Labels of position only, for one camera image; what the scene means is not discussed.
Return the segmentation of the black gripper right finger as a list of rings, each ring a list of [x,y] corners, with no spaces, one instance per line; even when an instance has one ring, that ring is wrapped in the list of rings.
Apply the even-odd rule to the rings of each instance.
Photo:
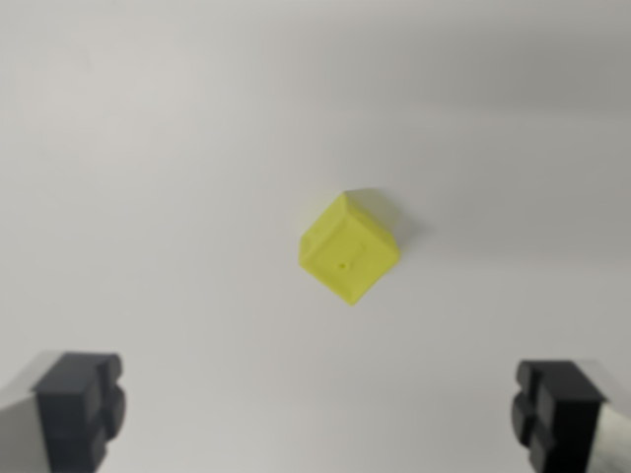
[[[630,388],[600,363],[522,360],[511,422],[535,472],[630,471]]]

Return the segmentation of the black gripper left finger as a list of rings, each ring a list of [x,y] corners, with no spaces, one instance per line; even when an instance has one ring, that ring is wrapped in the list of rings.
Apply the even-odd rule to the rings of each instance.
[[[1,386],[3,472],[96,472],[121,431],[115,353],[44,351]]]

